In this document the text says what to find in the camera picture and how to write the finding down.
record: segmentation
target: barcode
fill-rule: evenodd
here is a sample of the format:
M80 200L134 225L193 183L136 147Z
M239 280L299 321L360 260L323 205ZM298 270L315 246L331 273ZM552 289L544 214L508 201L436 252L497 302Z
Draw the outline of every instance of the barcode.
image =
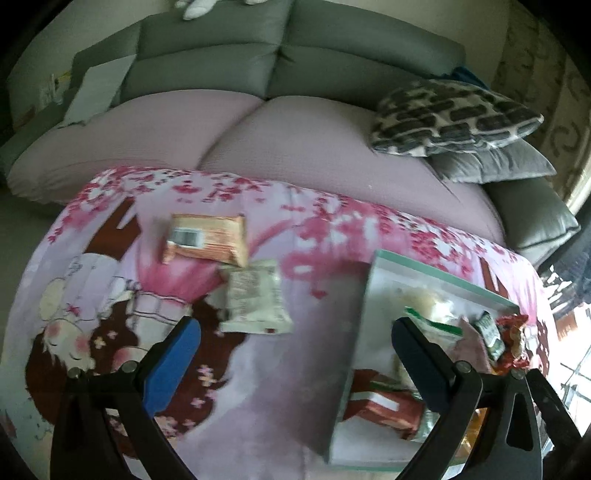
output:
M169 239L180 247L203 248L203 230L196 228L175 228Z

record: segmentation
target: gray pillow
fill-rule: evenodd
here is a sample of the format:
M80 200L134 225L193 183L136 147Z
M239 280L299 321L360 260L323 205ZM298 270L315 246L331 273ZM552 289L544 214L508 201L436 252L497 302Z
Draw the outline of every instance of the gray pillow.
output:
M477 152L509 145L543 121L500 93L454 80L419 80L380 102L370 141L375 150L413 157Z
M505 226L506 242L539 265L581 227L544 179L488 183L483 187Z
M429 163L440 179L457 183L482 185L556 175L548 159L523 139L492 150L432 155Z

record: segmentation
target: sofa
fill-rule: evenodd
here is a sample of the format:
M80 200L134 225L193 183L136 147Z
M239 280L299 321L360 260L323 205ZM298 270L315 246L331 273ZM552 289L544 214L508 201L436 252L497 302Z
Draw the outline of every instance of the sofa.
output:
M423 158L369 147L380 99L462 66L460 44L324 0L222 0L196 20L181 16L153 15L76 55L63 104L0 149L13 194L67 203L106 168L162 166L381 203L508 246L534 264L579 230L544 179L446 183ZM90 67L132 54L108 112L56 127Z

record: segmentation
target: screw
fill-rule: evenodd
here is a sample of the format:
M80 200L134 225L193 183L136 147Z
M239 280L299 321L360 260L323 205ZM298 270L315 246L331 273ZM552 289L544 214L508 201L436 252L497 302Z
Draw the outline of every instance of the screw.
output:
M72 379L77 379L80 378L80 375L82 375L82 370L80 370L78 367L72 367L68 370L68 377L72 378Z
M513 375L513 378L516 380L523 380L525 378L525 372L523 370L513 369L511 370L511 375Z
M121 365L121 370L123 370L123 372L125 372L126 374L130 374L135 372L135 370L138 368L138 363L134 360L127 360L123 365Z
M456 362L456 370L461 374L469 374L472 371L472 366L468 362L460 360Z

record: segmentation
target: pink seat cushion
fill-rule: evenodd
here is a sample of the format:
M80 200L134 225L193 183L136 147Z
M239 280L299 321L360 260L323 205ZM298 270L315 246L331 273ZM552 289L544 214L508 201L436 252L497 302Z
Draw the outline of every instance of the pink seat cushion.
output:
M136 98L85 126L50 130L20 156L8 185L31 200L67 202L106 168L193 170L228 128L261 104L253 95L220 90Z
M504 245L501 220L480 185L443 184L420 158L371 150L374 115L332 100L279 97L228 131L199 169L340 193Z

